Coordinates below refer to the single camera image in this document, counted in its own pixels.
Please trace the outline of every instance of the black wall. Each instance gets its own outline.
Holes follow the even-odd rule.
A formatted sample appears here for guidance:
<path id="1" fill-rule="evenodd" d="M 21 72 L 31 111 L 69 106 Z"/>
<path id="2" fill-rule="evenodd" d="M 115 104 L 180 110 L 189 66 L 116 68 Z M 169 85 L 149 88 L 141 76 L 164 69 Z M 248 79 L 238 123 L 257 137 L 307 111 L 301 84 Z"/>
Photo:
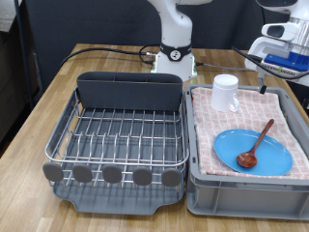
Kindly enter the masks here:
<path id="1" fill-rule="evenodd" d="M 147 0 L 26 0 L 43 88 L 78 43 L 160 43 L 160 19 Z M 193 47 L 249 49 L 261 36 L 262 9 L 255 0 L 213 0 L 179 6 L 193 21 Z M 266 22 L 287 15 L 265 11 Z"/>

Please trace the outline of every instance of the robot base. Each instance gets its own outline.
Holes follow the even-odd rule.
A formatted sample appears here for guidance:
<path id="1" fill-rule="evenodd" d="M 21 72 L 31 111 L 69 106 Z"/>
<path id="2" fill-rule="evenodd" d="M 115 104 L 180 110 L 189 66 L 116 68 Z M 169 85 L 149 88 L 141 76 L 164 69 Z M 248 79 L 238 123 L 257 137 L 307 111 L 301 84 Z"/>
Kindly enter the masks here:
<path id="1" fill-rule="evenodd" d="M 173 62 L 162 52 L 155 57 L 152 73 L 170 73 L 179 76 L 183 81 L 197 76 L 195 70 L 195 58 L 190 53 L 183 57 L 180 62 Z"/>

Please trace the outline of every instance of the wooden table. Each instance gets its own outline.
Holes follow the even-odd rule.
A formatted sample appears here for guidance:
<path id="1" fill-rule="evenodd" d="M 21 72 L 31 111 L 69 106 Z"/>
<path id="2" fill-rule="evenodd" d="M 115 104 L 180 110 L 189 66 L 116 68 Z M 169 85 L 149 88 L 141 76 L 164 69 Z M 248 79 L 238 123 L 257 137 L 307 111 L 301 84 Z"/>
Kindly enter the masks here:
<path id="1" fill-rule="evenodd" d="M 78 44 L 74 51 L 104 46 L 138 51 L 137 46 Z M 243 67 L 243 59 L 231 50 L 193 49 L 196 60 L 226 67 Z M 70 202 L 58 199 L 42 173 L 47 162 L 44 147 L 76 85 L 87 71 L 142 72 L 151 66 L 138 56 L 92 51 L 71 58 L 43 95 L 0 161 L 0 231 L 309 231 L 309 222 L 241 217 L 200 217 L 186 209 L 185 197 L 177 204 L 159 208 L 153 216 L 78 213 Z M 188 82 L 212 83 L 220 73 L 231 73 L 240 84 L 257 85 L 255 72 L 198 67 L 197 78 Z M 268 76 L 266 85 L 285 88 L 300 104 L 287 83 Z M 309 119 L 301 112 L 307 124 Z"/>

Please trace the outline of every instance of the blue plate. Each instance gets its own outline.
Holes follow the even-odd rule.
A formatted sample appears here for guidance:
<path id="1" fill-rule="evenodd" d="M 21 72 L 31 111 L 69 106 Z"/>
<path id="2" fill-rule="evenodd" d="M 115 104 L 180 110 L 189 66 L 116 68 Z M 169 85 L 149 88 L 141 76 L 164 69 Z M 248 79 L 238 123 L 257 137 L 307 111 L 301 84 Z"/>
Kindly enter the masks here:
<path id="1" fill-rule="evenodd" d="M 214 151 L 232 169 L 251 175 L 283 176 L 293 167 L 290 152 L 277 140 L 265 136 L 255 151 L 258 163 L 254 167 L 242 167 L 237 156 L 250 151 L 260 133 L 253 130 L 226 130 L 214 139 Z"/>

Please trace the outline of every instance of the gray storage box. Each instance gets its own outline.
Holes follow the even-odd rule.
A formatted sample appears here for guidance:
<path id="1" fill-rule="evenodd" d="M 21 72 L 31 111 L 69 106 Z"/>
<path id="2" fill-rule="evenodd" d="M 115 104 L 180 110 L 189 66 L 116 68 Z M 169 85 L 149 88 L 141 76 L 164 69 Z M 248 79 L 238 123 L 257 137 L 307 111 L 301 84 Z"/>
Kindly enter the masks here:
<path id="1" fill-rule="evenodd" d="M 212 85 L 190 84 L 185 88 L 189 133 L 189 174 L 187 180 L 187 208 L 196 215 L 309 219 L 309 181 L 260 179 L 199 172 L 196 133 L 193 121 L 191 90 Z M 239 86 L 256 91 L 257 87 Z M 309 154 L 309 130 L 287 92 L 268 87 L 267 92 L 277 94 L 291 132 L 303 151 Z"/>

